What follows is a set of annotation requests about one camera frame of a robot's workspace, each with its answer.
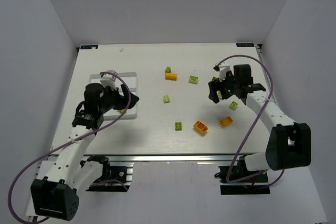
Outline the long orange lego brick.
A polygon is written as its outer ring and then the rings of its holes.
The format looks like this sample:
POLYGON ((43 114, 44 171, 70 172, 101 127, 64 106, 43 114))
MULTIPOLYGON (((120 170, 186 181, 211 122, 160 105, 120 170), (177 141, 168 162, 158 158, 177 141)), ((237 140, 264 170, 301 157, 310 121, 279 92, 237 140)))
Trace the long orange lego brick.
POLYGON ((176 81, 177 80, 177 74, 176 73, 165 73, 165 79, 176 81))

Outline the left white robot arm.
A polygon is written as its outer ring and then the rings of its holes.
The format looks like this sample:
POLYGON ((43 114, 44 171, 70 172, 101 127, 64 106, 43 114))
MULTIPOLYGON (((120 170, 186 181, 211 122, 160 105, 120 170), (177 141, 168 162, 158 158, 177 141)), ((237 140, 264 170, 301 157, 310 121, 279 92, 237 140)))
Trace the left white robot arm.
POLYGON ((72 122, 68 146, 62 148, 53 166, 42 179, 30 187, 35 213, 39 216, 70 221, 75 216, 80 196, 92 184, 111 176, 110 164, 104 156, 83 155, 110 110, 131 109, 139 97, 124 84, 120 88, 99 83, 86 85, 84 100, 78 104, 72 122))

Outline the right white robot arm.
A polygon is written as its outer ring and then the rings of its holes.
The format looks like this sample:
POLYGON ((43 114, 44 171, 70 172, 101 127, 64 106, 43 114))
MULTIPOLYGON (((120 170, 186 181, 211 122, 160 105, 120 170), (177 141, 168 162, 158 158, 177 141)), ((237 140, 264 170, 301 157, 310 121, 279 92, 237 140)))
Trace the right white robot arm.
POLYGON ((244 157, 249 172, 258 170, 282 170, 309 166, 311 163, 311 129, 305 123, 297 123, 268 98, 266 88, 254 83, 248 64, 230 65, 221 63, 214 68, 219 77, 209 82, 209 99, 236 96, 254 111, 270 137, 266 150, 244 157))

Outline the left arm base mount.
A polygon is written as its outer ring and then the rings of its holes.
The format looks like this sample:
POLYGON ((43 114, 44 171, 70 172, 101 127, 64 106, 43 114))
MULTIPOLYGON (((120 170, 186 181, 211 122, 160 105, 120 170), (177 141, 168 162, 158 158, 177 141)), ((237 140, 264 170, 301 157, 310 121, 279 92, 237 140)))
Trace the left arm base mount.
POLYGON ((94 183, 104 181, 96 186, 90 186, 87 191, 90 192, 127 192, 130 187, 133 175, 133 167, 112 165, 109 168, 109 177, 106 179, 97 179, 94 183))

